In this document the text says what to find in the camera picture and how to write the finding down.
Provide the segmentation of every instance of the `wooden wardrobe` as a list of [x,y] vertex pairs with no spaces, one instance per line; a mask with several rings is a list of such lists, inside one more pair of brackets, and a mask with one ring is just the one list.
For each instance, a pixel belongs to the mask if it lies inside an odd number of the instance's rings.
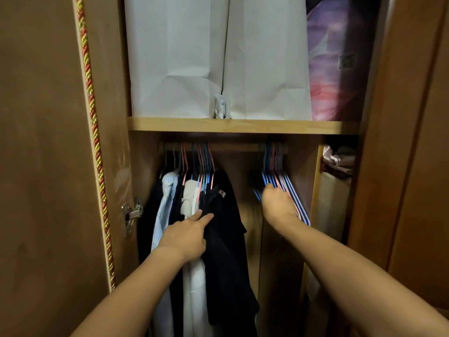
[[[132,117],[123,0],[1,0],[2,335],[68,336],[138,267],[123,206],[148,198],[160,142],[232,147],[212,155],[248,231],[259,336],[300,334],[307,281],[247,185],[259,166],[248,147],[266,140],[288,147],[284,166],[313,226],[325,138],[360,133],[348,245],[449,309],[446,4],[383,0],[360,124]],[[335,312],[330,329],[348,326]]]

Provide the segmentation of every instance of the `purple bag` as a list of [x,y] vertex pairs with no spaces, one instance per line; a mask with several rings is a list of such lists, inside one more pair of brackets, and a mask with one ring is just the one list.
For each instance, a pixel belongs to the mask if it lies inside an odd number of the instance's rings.
[[360,121],[375,18],[351,0],[323,0],[307,17],[313,120]]

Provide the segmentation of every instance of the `metal hinge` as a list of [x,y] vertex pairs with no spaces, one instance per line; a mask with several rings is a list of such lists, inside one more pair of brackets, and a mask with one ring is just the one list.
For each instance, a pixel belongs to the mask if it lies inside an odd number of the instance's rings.
[[131,234],[131,226],[134,223],[134,219],[141,217],[143,214],[141,201],[136,199],[134,203],[136,204],[136,209],[132,209],[128,203],[122,206],[123,216],[125,218],[125,236]]

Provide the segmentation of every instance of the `white paper bag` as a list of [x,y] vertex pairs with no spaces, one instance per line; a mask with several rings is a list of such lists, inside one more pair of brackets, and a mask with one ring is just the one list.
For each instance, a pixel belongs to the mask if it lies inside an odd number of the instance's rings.
[[213,117],[229,0],[125,0],[132,115]]
[[230,0],[224,62],[231,118],[312,119],[305,0]]

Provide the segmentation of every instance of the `hand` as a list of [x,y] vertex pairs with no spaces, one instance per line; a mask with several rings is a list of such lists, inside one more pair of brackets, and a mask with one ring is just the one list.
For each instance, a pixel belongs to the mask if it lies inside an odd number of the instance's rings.
[[204,228],[212,220],[214,214],[201,217],[201,209],[187,220],[175,222],[168,226],[162,235],[158,248],[171,248],[180,252],[183,264],[198,259],[206,250],[203,238]]
[[288,192],[267,184],[262,194],[262,211],[265,219],[277,231],[282,225],[288,224],[292,218],[297,218],[295,203]]

